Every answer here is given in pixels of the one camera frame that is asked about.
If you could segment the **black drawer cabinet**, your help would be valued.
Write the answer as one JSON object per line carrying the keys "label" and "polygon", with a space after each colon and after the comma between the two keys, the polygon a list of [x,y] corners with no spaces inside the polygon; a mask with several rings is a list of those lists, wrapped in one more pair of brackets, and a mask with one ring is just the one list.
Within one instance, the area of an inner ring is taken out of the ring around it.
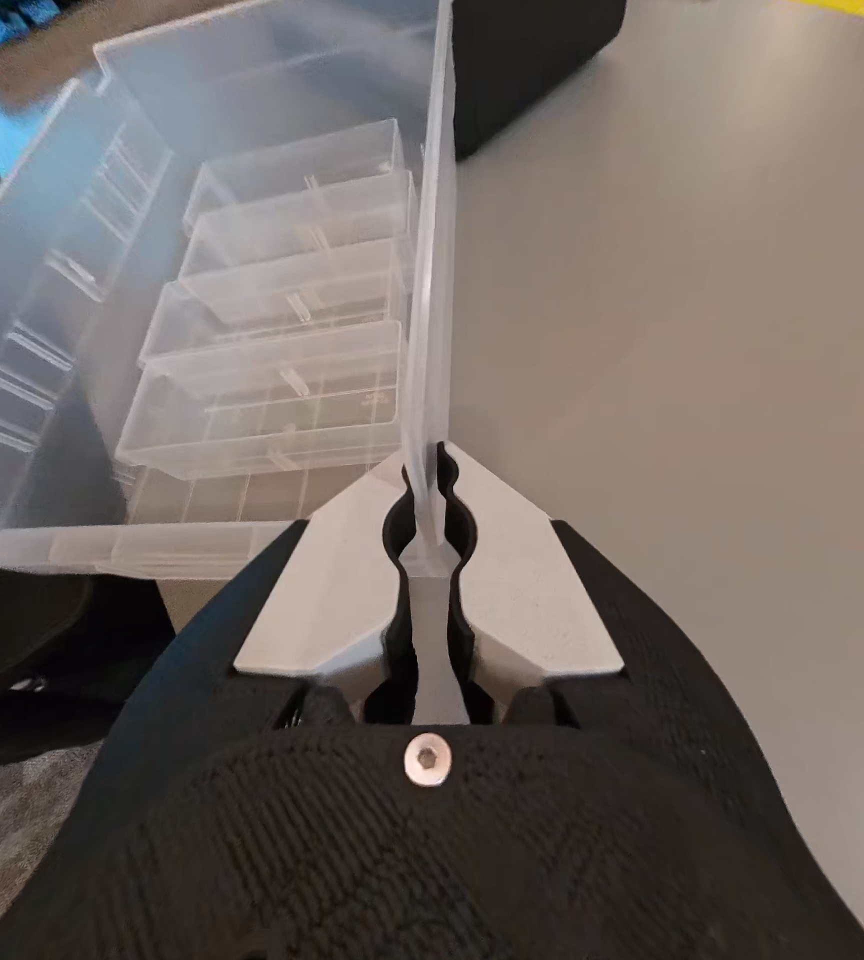
{"label": "black drawer cabinet", "polygon": [[454,1],[455,159],[463,162],[619,34],[625,1]]}

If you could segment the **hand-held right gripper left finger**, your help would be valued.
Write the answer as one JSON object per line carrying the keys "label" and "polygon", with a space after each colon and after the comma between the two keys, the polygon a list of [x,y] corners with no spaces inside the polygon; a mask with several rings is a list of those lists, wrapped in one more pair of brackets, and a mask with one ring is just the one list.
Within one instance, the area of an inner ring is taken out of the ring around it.
{"label": "hand-held right gripper left finger", "polygon": [[313,512],[234,669],[334,687],[365,712],[412,712],[402,554],[413,540],[414,495],[395,453]]}

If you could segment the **clear plastic storage bin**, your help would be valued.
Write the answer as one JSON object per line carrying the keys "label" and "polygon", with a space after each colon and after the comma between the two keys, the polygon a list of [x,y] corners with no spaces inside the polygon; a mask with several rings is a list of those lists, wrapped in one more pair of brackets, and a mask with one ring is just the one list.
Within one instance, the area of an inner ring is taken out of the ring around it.
{"label": "clear plastic storage bin", "polygon": [[449,423],[450,7],[166,2],[108,27],[76,12],[0,48],[7,66],[34,53],[7,84],[43,94],[0,179],[0,570],[228,580],[383,461],[183,481],[115,450],[146,368],[182,354],[139,364],[200,167],[389,118],[417,197],[390,455],[428,523]]}

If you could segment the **clear plastic drawer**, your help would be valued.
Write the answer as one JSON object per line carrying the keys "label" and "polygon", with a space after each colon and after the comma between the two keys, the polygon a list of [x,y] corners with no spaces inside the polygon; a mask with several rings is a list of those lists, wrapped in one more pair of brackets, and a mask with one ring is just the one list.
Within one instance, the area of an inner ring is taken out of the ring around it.
{"label": "clear plastic drawer", "polygon": [[182,481],[377,464],[401,444],[406,351],[379,319],[147,366],[115,458]]}
{"label": "clear plastic drawer", "polygon": [[201,216],[405,167],[398,121],[384,119],[275,147],[228,154],[198,169],[182,218],[191,237]]}
{"label": "clear plastic drawer", "polygon": [[213,304],[174,282],[166,285],[155,307],[139,364],[145,367],[174,354],[378,320],[399,321],[408,330],[411,300],[402,283],[385,273],[235,295]]}
{"label": "clear plastic drawer", "polygon": [[414,246],[406,237],[336,246],[244,266],[187,273],[177,287],[223,330],[306,327],[341,307],[411,289]]}
{"label": "clear plastic drawer", "polygon": [[401,169],[202,214],[177,277],[412,236],[418,197]]}

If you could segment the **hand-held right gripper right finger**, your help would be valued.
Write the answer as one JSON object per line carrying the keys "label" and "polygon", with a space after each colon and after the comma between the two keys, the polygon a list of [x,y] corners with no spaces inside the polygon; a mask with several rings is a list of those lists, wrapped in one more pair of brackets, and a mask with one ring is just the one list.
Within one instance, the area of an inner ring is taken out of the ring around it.
{"label": "hand-held right gripper right finger", "polygon": [[625,666],[550,516],[451,442],[438,445],[449,661],[469,710]]}

